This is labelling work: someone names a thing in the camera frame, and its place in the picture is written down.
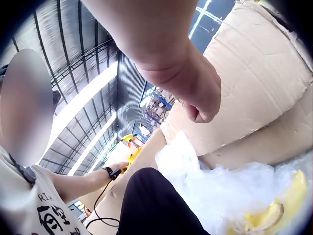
black pants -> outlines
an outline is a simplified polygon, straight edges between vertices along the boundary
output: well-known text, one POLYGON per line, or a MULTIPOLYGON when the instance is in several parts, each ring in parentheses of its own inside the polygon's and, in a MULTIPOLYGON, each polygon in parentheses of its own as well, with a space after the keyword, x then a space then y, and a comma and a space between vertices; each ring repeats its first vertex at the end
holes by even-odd
POLYGON ((153 168, 130 178, 122 204, 119 235, 209 235, 171 183, 153 168))

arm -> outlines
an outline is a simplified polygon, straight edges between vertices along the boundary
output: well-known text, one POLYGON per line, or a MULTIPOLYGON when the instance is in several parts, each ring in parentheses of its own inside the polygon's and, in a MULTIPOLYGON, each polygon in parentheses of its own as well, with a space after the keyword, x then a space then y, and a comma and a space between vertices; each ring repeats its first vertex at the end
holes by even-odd
POLYGON ((83 2, 146 80, 183 100, 193 121, 213 119, 220 106, 220 78, 188 39, 198 0, 83 2))
MULTIPOLYGON (((110 166, 112 170, 125 169, 126 162, 116 163, 110 166)), ((61 199, 67 203, 80 196, 94 192, 109 183, 110 177, 106 170, 96 170, 86 175, 59 175, 49 172, 50 179, 60 195, 61 199)))

yellow object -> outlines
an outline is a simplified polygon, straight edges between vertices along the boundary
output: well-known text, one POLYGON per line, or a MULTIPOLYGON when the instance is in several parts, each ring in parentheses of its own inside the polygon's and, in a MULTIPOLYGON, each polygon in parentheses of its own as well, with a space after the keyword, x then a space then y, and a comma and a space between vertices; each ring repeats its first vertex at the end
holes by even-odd
POLYGON ((135 158, 137 157, 138 153, 140 153, 140 150, 141 150, 141 147, 138 147, 133 154, 130 154, 130 155, 127 156, 127 158, 128 158, 128 166, 127 166, 127 168, 135 160, 135 158))
MULTIPOLYGON (((299 211, 307 191, 305 175, 301 170, 292 174, 292 180, 286 190, 272 202, 265 211, 246 214, 243 231, 246 234, 274 235, 285 227, 299 211)), ((228 228, 227 235, 237 235, 228 228)))
POLYGON ((275 226, 284 214, 284 206, 277 199, 265 211, 255 215, 246 214, 245 232, 260 232, 275 226))
POLYGON ((122 141, 130 141, 131 139, 133 139, 134 135, 133 134, 128 134, 125 135, 124 137, 122 137, 122 141))

black cable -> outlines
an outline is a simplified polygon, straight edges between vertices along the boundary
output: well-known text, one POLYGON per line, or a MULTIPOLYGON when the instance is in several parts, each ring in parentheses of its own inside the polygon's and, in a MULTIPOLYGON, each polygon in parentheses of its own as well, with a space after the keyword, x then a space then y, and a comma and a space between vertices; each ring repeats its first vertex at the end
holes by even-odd
POLYGON ((92 221, 90 221, 87 226, 86 226, 86 229, 88 228, 88 226, 94 222, 94 221, 97 221, 97 220, 101 220, 103 223, 105 223, 106 225, 108 226, 111 226, 111 227, 119 227, 120 226, 120 221, 118 219, 114 219, 114 218, 100 218, 100 216, 98 215, 97 211, 96 211, 96 204, 98 202, 98 200, 100 199, 100 197, 102 196, 102 194, 104 193, 104 191, 106 190, 106 188, 108 187, 108 185, 112 182, 113 179, 111 179, 108 184, 106 185, 106 187, 104 188, 104 190, 102 191, 102 193, 99 195, 99 197, 97 198, 97 200, 95 201, 95 204, 94 204, 94 211, 95 211, 95 214, 97 215, 98 219, 94 219, 92 221), (103 220, 114 220, 114 221, 117 221, 118 222, 118 225, 112 225, 112 224, 108 224, 106 222, 104 222, 103 220))
POLYGON ((89 226, 92 222, 97 221, 97 220, 104 220, 104 219, 106 219, 106 220, 118 221, 117 219, 114 219, 114 218, 98 218, 98 219, 94 219, 94 220, 90 221, 90 222, 87 224, 86 229, 88 228, 88 226, 89 226))

black lanyard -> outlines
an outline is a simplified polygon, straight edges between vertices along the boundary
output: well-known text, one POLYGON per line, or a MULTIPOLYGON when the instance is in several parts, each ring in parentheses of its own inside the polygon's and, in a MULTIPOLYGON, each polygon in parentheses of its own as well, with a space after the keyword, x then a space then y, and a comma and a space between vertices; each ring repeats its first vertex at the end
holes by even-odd
POLYGON ((36 182, 36 175, 33 172, 33 170, 30 167, 26 167, 24 168, 23 166, 19 165, 16 163, 16 161, 13 159, 13 157, 11 156, 11 154, 9 154, 10 159, 12 160, 13 164, 16 166, 16 168, 18 169, 18 171, 21 173, 21 175, 23 176, 23 178, 31 185, 33 186, 36 182))

